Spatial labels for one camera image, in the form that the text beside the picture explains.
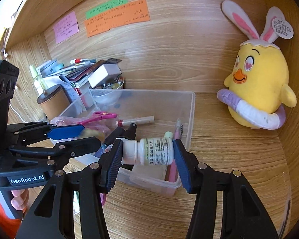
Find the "book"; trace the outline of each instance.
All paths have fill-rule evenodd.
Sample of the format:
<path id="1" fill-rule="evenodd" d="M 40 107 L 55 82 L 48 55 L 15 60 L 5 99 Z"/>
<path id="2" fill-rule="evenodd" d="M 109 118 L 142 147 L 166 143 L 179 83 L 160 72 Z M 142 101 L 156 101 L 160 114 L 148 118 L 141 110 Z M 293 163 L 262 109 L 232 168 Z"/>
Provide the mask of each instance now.
<path id="1" fill-rule="evenodd" d="M 82 85 L 85 85 L 89 80 L 88 77 L 90 75 L 85 76 L 83 79 L 81 79 L 79 82 L 74 82 L 74 85 L 76 88 L 80 88 Z"/>
<path id="2" fill-rule="evenodd" d="M 82 95 L 84 93 L 86 93 L 90 87 L 90 83 L 89 82 L 86 82 L 85 84 L 81 85 L 80 88 L 76 88 L 77 89 L 77 93 L 79 95 Z"/>
<path id="3" fill-rule="evenodd" d="M 73 72 L 89 68 L 92 65 L 94 65 L 94 64 L 93 63 L 90 63 L 90 64 L 87 64 L 87 63 L 83 64 L 83 63 L 81 63 L 81 64 L 76 64 L 76 65 L 70 65 L 70 66 L 64 67 L 61 70 L 56 71 L 56 72 L 54 72 L 54 73 L 52 73 L 50 75 L 47 75 L 47 77 L 49 77 L 49 76 L 56 76 L 56 75 L 60 75 L 60 74 L 68 75 L 68 74 L 71 74 Z"/>
<path id="4" fill-rule="evenodd" d="M 73 75 L 73 76 L 69 77 L 69 80 L 73 81 L 73 82 L 81 81 L 81 78 L 84 78 L 84 77 L 90 75 L 91 73 L 93 73 L 95 70 L 97 70 L 104 63 L 105 63 L 104 60 L 100 60 L 99 62 L 97 62 L 94 65 L 90 66 L 88 69 L 85 69 L 79 75 L 77 75 L 77 76 Z"/>

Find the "white bottle cap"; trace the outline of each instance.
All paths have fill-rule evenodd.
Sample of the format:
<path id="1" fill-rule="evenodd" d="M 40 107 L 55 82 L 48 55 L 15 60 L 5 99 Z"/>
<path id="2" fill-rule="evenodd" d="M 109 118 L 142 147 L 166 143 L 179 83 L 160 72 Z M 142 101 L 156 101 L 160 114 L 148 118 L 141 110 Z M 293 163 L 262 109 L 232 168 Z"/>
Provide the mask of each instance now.
<path id="1" fill-rule="evenodd" d="M 123 143 L 123 161 L 125 164 L 137 163 L 137 140 L 126 140 Z"/>
<path id="2" fill-rule="evenodd" d="M 164 137 L 169 137 L 169 138 L 173 139 L 173 133 L 171 131 L 167 131 L 167 132 L 165 132 Z"/>

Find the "orange beak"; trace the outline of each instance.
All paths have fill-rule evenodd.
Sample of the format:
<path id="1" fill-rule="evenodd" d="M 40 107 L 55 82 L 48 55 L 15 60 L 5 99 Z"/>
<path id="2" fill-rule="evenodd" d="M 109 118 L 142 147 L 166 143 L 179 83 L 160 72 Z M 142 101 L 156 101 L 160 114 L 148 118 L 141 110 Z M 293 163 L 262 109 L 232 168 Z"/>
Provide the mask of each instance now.
<path id="1" fill-rule="evenodd" d="M 244 83 L 247 80 L 247 75 L 243 74 L 243 71 L 239 68 L 237 72 L 233 74 L 232 79 L 234 83 Z"/>

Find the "orange sleeve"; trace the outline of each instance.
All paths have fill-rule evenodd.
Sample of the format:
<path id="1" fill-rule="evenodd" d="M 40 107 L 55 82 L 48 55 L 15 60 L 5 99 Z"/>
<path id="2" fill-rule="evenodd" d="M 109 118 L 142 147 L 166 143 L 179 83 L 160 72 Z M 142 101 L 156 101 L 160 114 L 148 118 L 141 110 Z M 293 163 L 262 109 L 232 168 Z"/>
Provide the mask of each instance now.
<path id="1" fill-rule="evenodd" d="M 16 237 L 20 224 L 21 219 L 8 218 L 0 204 L 0 226 L 11 239 Z"/>

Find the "white box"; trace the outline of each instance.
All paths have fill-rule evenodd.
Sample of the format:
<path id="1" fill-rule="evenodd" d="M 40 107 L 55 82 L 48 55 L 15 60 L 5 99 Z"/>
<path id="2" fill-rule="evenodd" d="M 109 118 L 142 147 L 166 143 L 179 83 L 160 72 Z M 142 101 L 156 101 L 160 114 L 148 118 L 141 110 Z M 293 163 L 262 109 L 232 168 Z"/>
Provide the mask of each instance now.
<path id="1" fill-rule="evenodd" d="M 117 65 L 114 64 L 106 64 L 101 65 L 98 69 L 95 70 L 94 73 L 91 73 L 88 80 L 92 88 L 103 85 L 107 81 L 114 79 L 122 72 Z"/>

